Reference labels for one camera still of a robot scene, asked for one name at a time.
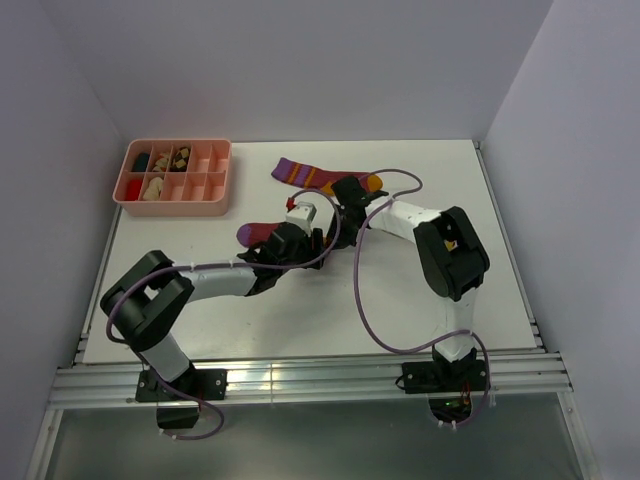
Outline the brown yellow argyle sock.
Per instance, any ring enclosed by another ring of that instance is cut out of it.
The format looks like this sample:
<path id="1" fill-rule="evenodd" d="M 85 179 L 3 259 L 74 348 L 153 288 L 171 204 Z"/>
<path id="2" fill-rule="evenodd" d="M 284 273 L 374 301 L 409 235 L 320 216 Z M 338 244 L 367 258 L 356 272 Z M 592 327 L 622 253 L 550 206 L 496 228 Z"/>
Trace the brown yellow argyle sock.
<path id="1" fill-rule="evenodd" d="M 183 146 L 178 148 L 171 158 L 169 170 L 171 172 L 186 172 L 188 169 L 190 155 L 191 149 L 189 147 Z"/>

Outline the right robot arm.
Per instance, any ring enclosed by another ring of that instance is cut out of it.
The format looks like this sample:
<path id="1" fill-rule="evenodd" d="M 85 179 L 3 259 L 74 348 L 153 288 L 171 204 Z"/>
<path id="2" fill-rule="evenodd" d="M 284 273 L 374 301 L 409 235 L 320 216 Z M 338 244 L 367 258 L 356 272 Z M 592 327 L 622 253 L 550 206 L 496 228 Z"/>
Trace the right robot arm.
<path id="1" fill-rule="evenodd" d="M 359 261 L 367 229 L 415 245 L 427 285 L 444 300 L 444 321 L 429 346 L 443 359 L 433 365 L 435 383 L 452 390 L 468 374 L 463 360 L 480 344 L 473 335 L 477 293 L 490 268 L 489 256 L 466 212 L 460 207 L 434 210 L 399 201 L 382 190 L 369 192 L 347 176 L 332 186 L 339 203 L 329 231 L 337 249 L 354 246 L 356 308 L 364 314 L 359 291 Z"/>

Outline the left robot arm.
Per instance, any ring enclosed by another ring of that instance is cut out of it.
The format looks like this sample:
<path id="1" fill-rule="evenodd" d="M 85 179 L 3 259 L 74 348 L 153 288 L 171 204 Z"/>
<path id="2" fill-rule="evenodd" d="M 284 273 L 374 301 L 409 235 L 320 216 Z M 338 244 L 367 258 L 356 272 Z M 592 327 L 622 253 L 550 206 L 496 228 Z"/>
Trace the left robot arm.
<path id="1" fill-rule="evenodd" d="M 194 367 L 171 329 L 190 303 L 249 297 L 274 287 L 291 268 L 322 267 L 322 230 L 278 224 L 268 239 L 224 263 L 178 267 L 160 250 L 145 254 L 101 298 L 100 307 L 125 344 L 159 375 L 159 388 L 183 399 L 195 386 Z"/>

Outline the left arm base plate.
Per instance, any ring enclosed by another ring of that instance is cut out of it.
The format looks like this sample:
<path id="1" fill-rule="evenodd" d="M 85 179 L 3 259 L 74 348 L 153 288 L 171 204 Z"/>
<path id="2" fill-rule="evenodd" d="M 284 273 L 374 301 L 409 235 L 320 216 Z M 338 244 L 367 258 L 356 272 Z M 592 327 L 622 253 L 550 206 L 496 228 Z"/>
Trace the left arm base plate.
<path id="1" fill-rule="evenodd" d="M 168 387 L 151 369 L 144 370 L 138 378 L 135 400 L 139 403 L 158 403 L 185 400 L 185 395 L 199 400 L 223 400 L 226 395 L 226 369 L 192 369 Z"/>

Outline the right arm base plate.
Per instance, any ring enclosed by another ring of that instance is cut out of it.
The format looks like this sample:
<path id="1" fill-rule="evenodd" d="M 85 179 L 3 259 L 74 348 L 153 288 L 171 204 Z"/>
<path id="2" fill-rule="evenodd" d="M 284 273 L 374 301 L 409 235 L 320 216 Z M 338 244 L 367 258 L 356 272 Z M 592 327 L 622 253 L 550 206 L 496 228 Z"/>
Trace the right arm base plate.
<path id="1" fill-rule="evenodd" d="M 488 375 L 485 362 L 454 367 L 447 362 L 405 362 L 395 385 L 406 394 L 483 392 Z"/>

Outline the maroon sock purple toe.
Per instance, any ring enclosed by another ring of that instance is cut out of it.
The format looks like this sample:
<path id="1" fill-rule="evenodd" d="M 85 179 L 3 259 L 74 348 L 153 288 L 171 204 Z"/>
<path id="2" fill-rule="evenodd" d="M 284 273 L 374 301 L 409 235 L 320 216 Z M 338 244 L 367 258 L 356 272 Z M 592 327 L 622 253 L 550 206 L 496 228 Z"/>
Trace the maroon sock purple toe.
<path id="1" fill-rule="evenodd" d="M 247 248 L 268 246 L 279 250 L 322 249 L 333 241 L 331 236 L 324 234 L 319 228 L 307 232 L 291 222 L 244 224 L 238 229 L 236 238 Z"/>

